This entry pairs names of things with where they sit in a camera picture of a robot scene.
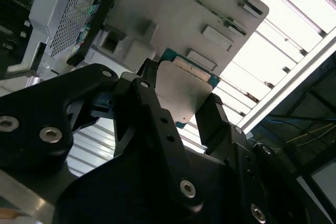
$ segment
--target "black metal bracket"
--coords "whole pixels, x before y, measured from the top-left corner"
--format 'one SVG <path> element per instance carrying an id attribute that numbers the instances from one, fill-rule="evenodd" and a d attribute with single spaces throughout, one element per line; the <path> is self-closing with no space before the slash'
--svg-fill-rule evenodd
<path id="1" fill-rule="evenodd" d="M 246 223 L 267 223 L 269 214 L 256 157 L 247 149 L 243 131 L 228 122 L 217 95 L 207 98 L 196 113 L 196 121 L 201 142 L 208 146 L 207 154 L 224 161 L 237 174 Z"/>
<path id="2" fill-rule="evenodd" d="M 97 121 L 90 115 L 79 118 L 85 101 L 111 90 L 117 80 L 113 71 L 94 64 L 1 97 L 0 167 L 37 172 L 60 168 L 72 147 L 73 131 Z"/>
<path id="3" fill-rule="evenodd" d="M 177 206 L 184 209 L 181 218 L 196 214 L 202 208 L 202 192 L 198 190 L 198 182 L 172 116 L 161 108 L 154 86 L 147 80 L 136 78 L 122 97 L 122 109 L 116 110 L 115 117 L 117 148 L 122 145 L 118 154 L 144 145 L 155 150 L 166 174 L 169 195 Z"/>

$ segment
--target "bolt head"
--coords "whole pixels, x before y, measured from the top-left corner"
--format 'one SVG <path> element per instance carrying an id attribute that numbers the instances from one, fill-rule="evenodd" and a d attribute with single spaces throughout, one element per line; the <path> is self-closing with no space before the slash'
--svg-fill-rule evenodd
<path id="1" fill-rule="evenodd" d="M 63 134 L 55 127 L 45 127 L 40 131 L 39 136 L 42 141 L 49 144 L 54 144 L 61 140 Z"/>
<path id="2" fill-rule="evenodd" d="M 3 115 L 0 116 L 0 132 L 12 132 L 19 127 L 20 123 L 18 119 Z"/>
<path id="3" fill-rule="evenodd" d="M 189 180 L 181 181 L 180 189 L 187 198 L 192 199 L 196 196 L 196 188 Z"/>

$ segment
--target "cable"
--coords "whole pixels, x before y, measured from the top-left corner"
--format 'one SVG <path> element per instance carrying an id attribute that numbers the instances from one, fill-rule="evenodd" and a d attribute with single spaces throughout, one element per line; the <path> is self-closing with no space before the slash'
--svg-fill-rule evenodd
<path id="1" fill-rule="evenodd" d="M 303 143 L 303 144 L 298 144 L 298 145 L 296 145 L 296 147 L 304 146 L 304 145 L 309 144 L 309 143 L 311 143 L 311 142 L 313 142 L 313 141 L 315 141 L 315 140 L 320 139 L 321 137 L 323 137 L 324 135 L 326 135 L 328 132 L 330 132 L 330 131 L 331 131 L 333 128 L 335 128 L 335 127 L 336 127 L 336 125 L 334 125 L 334 126 L 331 127 L 330 129 L 328 129 L 328 130 L 326 130 L 325 132 L 323 132 L 320 136 L 318 136 L 318 137 L 316 137 L 316 138 L 314 138 L 314 139 L 312 139 L 312 140 L 309 140 L 308 142 L 305 142 L 305 143 Z"/>
<path id="2" fill-rule="evenodd" d="M 318 129 L 316 129 L 316 130 L 307 132 L 306 134 L 303 134 L 303 135 L 294 137 L 294 138 L 288 140 L 288 141 L 286 142 L 286 144 L 288 144 L 288 143 L 290 143 L 290 142 L 292 142 L 292 141 L 294 141 L 294 140 L 297 140 L 297 139 L 299 139 L 299 138 L 302 138 L 302 137 L 304 137 L 304 136 L 307 136 L 307 135 L 309 135 L 309 134 L 311 134 L 311 133 L 314 133 L 314 132 L 316 132 L 316 131 L 323 130 L 323 129 L 325 129 L 325 128 L 327 128 L 327 127 L 330 127 L 330 126 L 332 126 L 332 125 L 333 125 L 333 123 L 330 123 L 330 124 L 328 124 L 328 125 L 325 125 L 325 126 L 323 126 L 323 127 L 318 128 Z"/>
<path id="3" fill-rule="evenodd" d="M 336 120 L 336 118 L 327 118 L 324 120 L 330 120 L 330 122 Z M 270 119 L 264 119 L 263 121 L 265 122 L 269 122 L 269 123 L 295 123 L 295 122 L 301 122 L 303 121 L 302 119 L 292 119 L 292 120 L 288 120 L 288 121 L 280 121 L 280 120 L 270 120 Z"/>

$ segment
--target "rectangular slot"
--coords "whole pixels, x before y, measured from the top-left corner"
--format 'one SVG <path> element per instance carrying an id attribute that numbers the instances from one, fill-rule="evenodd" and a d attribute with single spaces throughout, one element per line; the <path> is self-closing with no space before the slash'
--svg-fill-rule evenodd
<path id="1" fill-rule="evenodd" d="M 248 11 L 251 15 L 253 15 L 256 18 L 260 18 L 262 15 L 262 11 L 259 10 L 257 7 L 257 3 L 254 0 L 243 0 L 244 5 L 243 8 L 244 10 Z"/>
<path id="2" fill-rule="evenodd" d="M 234 44 L 233 41 L 226 38 L 223 34 L 212 28 L 211 26 L 206 26 L 204 32 L 202 33 L 207 39 L 211 40 L 213 43 L 222 47 L 225 51 L 229 51 L 231 46 Z"/>
<path id="3" fill-rule="evenodd" d="M 187 58 L 200 65 L 201 67 L 205 68 L 206 70 L 209 70 L 210 72 L 214 71 L 214 69 L 217 67 L 217 64 L 208 60 L 203 55 L 200 55 L 194 50 L 190 51 L 190 53 L 187 55 Z"/>
<path id="4" fill-rule="evenodd" d="M 212 9 L 210 6 L 208 6 L 207 4 L 205 4 L 202 0 L 193 0 L 193 1 L 195 1 L 196 3 L 198 3 L 199 5 L 201 5 L 202 7 L 204 7 L 205 9 L 207 9 L 209 12 L 211 12 L 212 14 L 214 14 L 218 18 L 220 18 L 224 22 L 225 26 L 227 26 L 227 27 L 232 26 L 241 35 L 243 35 L 243 36 L 246 35 L 246 31 L 243 28 L 241 28 L 238 25 L 236 25 L 235 23 L 233 23 L 230 18 L 224 17 L 222 14 L 220 14 L 216 10 Z"/>

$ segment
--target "electrical wire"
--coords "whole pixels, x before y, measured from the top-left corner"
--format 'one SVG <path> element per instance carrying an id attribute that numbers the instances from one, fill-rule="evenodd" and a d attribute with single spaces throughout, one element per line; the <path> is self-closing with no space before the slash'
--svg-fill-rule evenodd
<path id="1" fill-rule="evenodd" d="M 305 132 L 307 135 L 310 135 L 311 137 L 316 137 L 316 136 L 312 135 L 311 133 L 309 133 L 308 131 L 300 128 L 299 126 L 296 126 L 295 124 L 292 124 L 292 123 L 289 123 L 289 122 L 284 122 L 284 123 L 286 123 L 286 124 L 288 124 L 290 126 L 293 126 L 294 128 L 297 128 L 298 130 L 300 130 L 302 132 Z"/>
<path id="2" fill-rule="evenodd" d="M 303 134 L 303 135 L 294 137 L 294 138 L 288 140 L 288 141 L 286 142 L 286 144 L 288 144 L 288 143 L 290 143 L 290 142 L 292 142 L 292 141 L 294 141 L 294 140 L 297 140 L 297 139 L 299 139 L 299 138 L 302 138 L 302 137 L 304 137 L 304 136 L 307 136 L 307 135 L 309 135 L 309 134 L 311 134 L 311 133 L 314 133 L 314 132 L 316 132 L 316 131 L 323 130 L 323 129 L 325 129 L 325 128 L 327 128 L 327 127 L 330 127 L 330 126 L 332 126 L 332 125 L 333 125 L 333 123 L 330 123 L 330 124 L 328 124 L 328 125 L 325 125 L 325 126 L 323 126 L 323 127 L 318 128 L 318 129 L 316 129 L 316 130 L 307 132 L 306 134 Z"/>
<path id="3" fill-rule="evenodd" d="M 305 142 L 305 143 L 303 143 L 303 144 L 298 144 L 298 145 L 296 145 L 296 147 L 304 146 L 304 145 L 307 145 L 307 144 L 309 144 L 309 143 L 311 143 L 311 142 L 313 142 L 313 141 L 315 141 L 315 140 L 320 139 L 321 137 L 323 137 L 324 135 L 326 135 L 328 132 L 330 132 L 331 130 L 333 130 L 335 127 L 336 127 L 336 125 L 334 125 L 334 126 L 331 127 L 330 129 L 326 130 L 325 132 L 323 132 L 323 133 L 322 133 L 321 135 L 319 135 L 318 137 L 316 137 L 316 138 L 314 138 L 314 139 L 312 139 L 312 140 L 309 140 L 308 142 Z"/>

